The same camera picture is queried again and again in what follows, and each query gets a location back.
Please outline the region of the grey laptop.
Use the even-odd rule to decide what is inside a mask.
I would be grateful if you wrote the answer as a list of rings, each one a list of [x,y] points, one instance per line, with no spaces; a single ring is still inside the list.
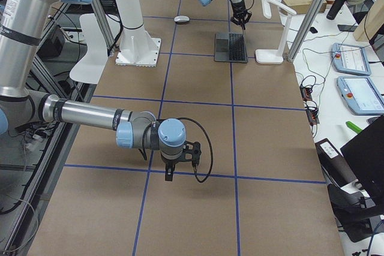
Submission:
[[[237,32],[217,32],[215,34],[214,61],[247,63],[244,35]]]

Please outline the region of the white computer mouse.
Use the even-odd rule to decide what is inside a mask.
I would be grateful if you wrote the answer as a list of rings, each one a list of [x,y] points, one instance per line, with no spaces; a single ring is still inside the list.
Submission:
[[[183,24],[187,24],[188,22],[190,21],[190,18],[188,16],[176,16],[174,17],[174,22],[177,24],[177,25],[183,25]]]

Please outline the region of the cardboard box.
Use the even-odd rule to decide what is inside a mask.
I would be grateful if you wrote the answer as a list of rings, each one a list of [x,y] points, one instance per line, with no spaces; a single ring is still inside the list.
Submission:
[[[297,14],[306,14],[313,0],[281,0],[281,3],[296,11]]]

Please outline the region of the black water bottle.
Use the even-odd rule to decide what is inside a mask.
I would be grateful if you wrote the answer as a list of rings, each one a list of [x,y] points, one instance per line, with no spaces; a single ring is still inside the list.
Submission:
[[[331,8],[329,9],[326,18],[329,20],[334,20],[338,12],[341,10],[346,0],[335,0]]]

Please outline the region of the upper blue teach pendant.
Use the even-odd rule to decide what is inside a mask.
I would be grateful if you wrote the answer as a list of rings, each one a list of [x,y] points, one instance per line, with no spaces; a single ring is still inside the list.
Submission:
[[[357,76],[371,75],[371,68],[364,47],[334,43],[331,52],[332,64],[338,72]]]

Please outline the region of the blue teach pendant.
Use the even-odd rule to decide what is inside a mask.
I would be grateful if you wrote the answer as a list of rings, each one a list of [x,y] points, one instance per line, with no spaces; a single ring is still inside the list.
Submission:
[[[334,43],[331,52],[332,64],[338,72],[357,76],[371,75],[371,68],[364,47]]]
[[[340,76],[337,78],[337,87],[355,115],[383,114],[383,97],[369,77]]]

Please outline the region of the white chair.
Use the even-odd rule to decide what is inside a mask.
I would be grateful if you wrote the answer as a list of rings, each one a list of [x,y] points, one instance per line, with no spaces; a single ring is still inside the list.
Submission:
[[[107,62],[115,58],[116,53],[107,53],[107,44],[95,14],[83,14],[79,20],[85,36],[87,52],[71,69],[70,78],[76,82],[96,85]]]

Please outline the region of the lower blue teach pendant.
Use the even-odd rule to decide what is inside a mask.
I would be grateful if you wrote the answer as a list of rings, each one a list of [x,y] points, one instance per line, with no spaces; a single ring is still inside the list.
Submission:
[[[340,76],[337,78],[337,87],[355,115],[383,114],[383,97],[369,77]]]

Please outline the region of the black monitor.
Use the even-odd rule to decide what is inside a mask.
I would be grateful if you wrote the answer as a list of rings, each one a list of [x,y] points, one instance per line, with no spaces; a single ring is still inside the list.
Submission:
[[[383,116],[354,136],[341,152],[375,203],[383,202]]]

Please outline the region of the aluminium frame post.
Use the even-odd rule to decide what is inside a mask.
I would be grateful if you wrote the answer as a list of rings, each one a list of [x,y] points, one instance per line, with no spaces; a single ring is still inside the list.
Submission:
[[[319,12],[320,10],[320,7],[322,5],[322,2],[323,0],[313,0],[309,9],[308,9],[308,12],[306,13],[300,27],[299,27],[299,31],[297,32],[296,34],[296,37],[292,43],[292,46],[289,50],[289,54],[287,56],[287,60],[289,62],[293,62],[296,58],[296,55],[298,54],[299,52],[299,49],[301,48],[309,30],[310,30],[310,27],[312,26],[315,18],[316,18],[316,15],[317,13]]]

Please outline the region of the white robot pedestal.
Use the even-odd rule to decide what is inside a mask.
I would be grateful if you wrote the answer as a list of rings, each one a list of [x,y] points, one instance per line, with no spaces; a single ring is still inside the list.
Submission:
[[[123,31],[116,58],[118,65],[154,67],[161,39],[152,38],[145,29],[139,0],[115,0]]]

